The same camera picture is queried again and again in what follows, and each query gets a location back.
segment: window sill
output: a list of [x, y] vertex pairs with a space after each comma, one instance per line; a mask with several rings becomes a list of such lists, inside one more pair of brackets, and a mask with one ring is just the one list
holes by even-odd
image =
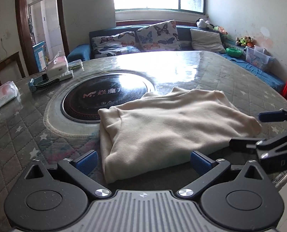
[[176, 20], [196, 22], [198, 19], [208, 19], [208, 16], [173, 10], [152, 10], [152, 9], [140, 9], [140, 10], [123, 10], [116, 11], [116, 21], [131, 21], [131, 20]]

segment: blue gripper pad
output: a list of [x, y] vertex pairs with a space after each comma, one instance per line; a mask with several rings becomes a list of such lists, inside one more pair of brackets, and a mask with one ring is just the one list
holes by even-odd
[[263, 112], [258, 114], [258, 119], [261, 122], [282, 122], [287, 120], [285, 111]]
[[204, 175], [210, 171], [216, 162], [200, 152], [193, 151], [191, 153], [191, 165], [193, 169], [200, 175]]
[[96, 166], [98, 162], [98, 155], [95, 150], [91, 150], [86, 154], [80, 156], [78, 159], [71, 162], [81, 173], [88, 175]]

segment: wooden door frame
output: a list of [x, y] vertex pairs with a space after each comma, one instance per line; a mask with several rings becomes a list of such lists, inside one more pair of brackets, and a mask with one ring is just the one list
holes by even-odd
[[[30, 37], [30, 29], [28, 25], [26, 0], [15, 0], [16, 19], [20, 45], [23, 53], [23, 58], [29, 75], [39, 72], [36, 60], [34, 57], [33, 43]], [[60, 30], [62, 35], [63, 47], [65, 55], [69, 55], [69, 47], [64, 23], [63, 3], [62, 0], [57, 0], [57, 10], [59, 14]]]

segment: throw pillow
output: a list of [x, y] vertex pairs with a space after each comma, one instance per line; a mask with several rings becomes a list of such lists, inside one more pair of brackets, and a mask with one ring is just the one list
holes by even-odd
[[135, 32], [122, 32], [112, 36], [91, 39], [95, 58], [140, 52], [135, 47]]
[[190, 29], [192, 47], [195, 51], [211, 51], [225, 53], [219, 33]]
[[144, 51], [181, 50], [175, 20], [156, 23], [138, 29], [137, 36]]

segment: green bowl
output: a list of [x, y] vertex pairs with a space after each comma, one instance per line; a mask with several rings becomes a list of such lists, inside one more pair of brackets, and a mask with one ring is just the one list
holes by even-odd
[[227, 48], [226, 53], [232, 57], [241, 57], [243, 52], [234, 48]]

